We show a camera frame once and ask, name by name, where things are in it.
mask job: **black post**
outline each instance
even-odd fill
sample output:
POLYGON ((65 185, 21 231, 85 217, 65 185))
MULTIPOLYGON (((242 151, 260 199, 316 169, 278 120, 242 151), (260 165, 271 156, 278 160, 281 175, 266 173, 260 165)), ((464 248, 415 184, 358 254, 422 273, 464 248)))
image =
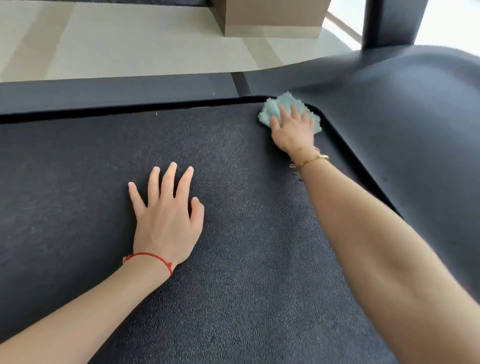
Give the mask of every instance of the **black post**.
POLYGON ((428 0, 367 0, 362 49, 411 45, 428 0))

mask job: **floor stripe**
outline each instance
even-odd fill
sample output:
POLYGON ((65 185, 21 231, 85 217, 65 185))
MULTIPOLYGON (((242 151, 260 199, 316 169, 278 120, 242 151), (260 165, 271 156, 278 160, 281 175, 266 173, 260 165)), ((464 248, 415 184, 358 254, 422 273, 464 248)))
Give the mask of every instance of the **floor stripe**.
POLYGON ((38 12, 26 35, 0 74, 4 82, 43 80, 75 3, 48 2, 38 12))
POLYGON ((342 29, 345 33, 347 33, 350 37, 352 37, 355 41, 358 43, 361 43, 361 35, 358 34, 355 30, 350 28, 348 25, 346 25, 343 21, 338 19, 335 15, 333 15, 331 12, 327 12, 326 17, 328 20, 330 20, 332 23, 334 23, 336 26, 338 26, 340 29, 342 29))
POLYGON ((259 69, 283 66, 282 60, 265 38, 242 38, 259 69))

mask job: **person's right hand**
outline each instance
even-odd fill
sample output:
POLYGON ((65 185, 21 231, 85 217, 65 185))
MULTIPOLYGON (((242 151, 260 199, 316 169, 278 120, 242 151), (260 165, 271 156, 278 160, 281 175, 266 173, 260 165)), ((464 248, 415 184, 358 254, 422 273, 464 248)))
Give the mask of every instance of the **person's right hand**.
POLYGON ((313 122, 309 119, 308 112, 299 114, 295 105, 291 106, 291 114, 282 105, 278 105, 282 126, 276 116, 270 119, 272 139, 276 146, 286 152, 295 161, 296 155, 303 155, 318 151, 313 146, 313 122))
POLYGON ((148 181, 148 207, 138 194, 135 184, 128 184, 137 216, 133 252, 156 254, 171 262, 172 270, 188 258, 204 224, 204 206, 198 198, 192 198, 192 216, 188 215, 188 195, 193 168, 187 168, 173 197, 176 170, 177 164, 171 163, 163 176, 160 193, 160 168, 153 168, 148 181))

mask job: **teal rag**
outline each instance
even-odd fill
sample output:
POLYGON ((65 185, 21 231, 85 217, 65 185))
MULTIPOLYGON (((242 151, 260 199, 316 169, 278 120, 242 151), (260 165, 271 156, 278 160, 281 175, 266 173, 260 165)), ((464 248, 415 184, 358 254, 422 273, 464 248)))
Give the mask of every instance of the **teal rag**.
POLYGON ((283 95, 277 97, 276 99, 269 98, 265 102, 262 111, 258 115, 258 120, 262 124, 270 127, 270 118, 272 116, 277 116, 280 125, 282 125, 282 118, 280 116, 280 109, 278 108, 278 104, 282 105, 288 112, 290 112, 291 105, 295 105, 300 114, 307 110, 309 113, 309 119, 315 119, 315 122, 313 123, 313 133, 317 134, 322 131, 322 128, 320 127, 320 117, 308 110, 305 104, 300 100, 294 98, 290 92, 286 92, 283 95))

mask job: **treadmill belt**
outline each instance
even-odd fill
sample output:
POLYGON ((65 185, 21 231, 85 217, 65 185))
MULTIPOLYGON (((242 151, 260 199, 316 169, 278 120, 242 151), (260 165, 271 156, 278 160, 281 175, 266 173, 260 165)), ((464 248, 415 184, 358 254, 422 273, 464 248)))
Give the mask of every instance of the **treadmill belt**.
MULTIPOLYGON (((344 282, 262 104, 0 125, 0 340, 92 288, 131 253, 127 183, 195 168, 191 257, 92 363, 396 363, 344 282)), ((324 123, 322 152, 367 188, 324 123)))

